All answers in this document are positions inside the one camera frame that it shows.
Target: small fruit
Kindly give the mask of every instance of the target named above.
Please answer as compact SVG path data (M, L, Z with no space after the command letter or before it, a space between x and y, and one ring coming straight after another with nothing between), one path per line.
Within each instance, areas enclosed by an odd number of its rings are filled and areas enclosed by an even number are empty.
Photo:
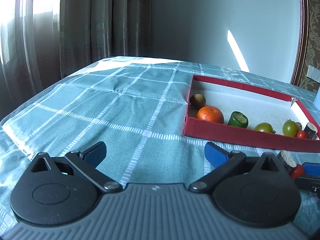
M306 139L307 138L307 133L305 131L297 131L296 136L297 138L301 138L301 139Z
M296 125L297 125L297 128L298 128L298 131L301 131L302 130L302 124L299 123L299 122L296 122Z
M299 176L304 175L304 168L302 165L297 164L297 166L290 172L290 177L292 180L295 180Z
M193 106L196 110L199 110L200 108L204 107L206 103L204 95L201 94L195 94L190 98L190 104Z
M228 125L241 128L247 128L248 124L248 118L244 114L237 111L232 112L228 122Z
M277 155L282 166L285 168L287 172L291 172L295 167L297 167L297 163L292 158L290 152L286 150L281 150Z
M208 121L208 122L216 122L216 123L224 122L224 117L222 112L214 106L202 107L197 113L197 118L204 121Z
M282 126L282 132L285 136L295 136L297 133L298 127L294 121L288 120Z
M311 122L307 123L306 127L304 128L304 131L306 132L308 139L314 139L316 133L318 133L317 127L315 127L315 125Z
M268 132L268 133L276 133L271 124L267 123L267 122L262 122L259 123L255 128L256 131L260 131L260 132Z

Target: white wall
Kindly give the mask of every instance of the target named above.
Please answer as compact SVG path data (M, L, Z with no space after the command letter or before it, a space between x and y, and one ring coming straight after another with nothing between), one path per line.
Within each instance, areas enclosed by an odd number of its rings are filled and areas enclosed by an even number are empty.
M290 82L300 0L152 0L152 57L240 69L233 34L249 71Z

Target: brown curtain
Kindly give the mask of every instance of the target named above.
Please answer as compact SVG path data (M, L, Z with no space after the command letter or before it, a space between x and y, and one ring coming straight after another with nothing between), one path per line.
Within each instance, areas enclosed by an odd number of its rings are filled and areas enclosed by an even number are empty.
M61 0L61 76L111 56L150 56L151 0Z

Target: kiwi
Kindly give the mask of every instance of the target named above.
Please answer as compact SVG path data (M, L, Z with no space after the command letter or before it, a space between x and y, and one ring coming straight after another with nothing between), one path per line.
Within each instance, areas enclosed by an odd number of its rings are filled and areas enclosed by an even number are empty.
M301 125L301 123L296 122L296 124L297 124L298 131L301 131L301 130L302 130L302 125Z
M190 98L190 104L193 106L196 110L199 110L200 108L204 107L206 103L204 95L201 94L195 94Z

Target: wooden door frame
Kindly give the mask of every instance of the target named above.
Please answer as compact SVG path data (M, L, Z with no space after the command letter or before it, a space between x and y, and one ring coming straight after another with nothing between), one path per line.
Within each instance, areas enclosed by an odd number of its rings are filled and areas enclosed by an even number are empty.
M299 86L306 59L309 36L309 1L300 0L300 34L299 46L295 61L294 70L291 77L291 84Z

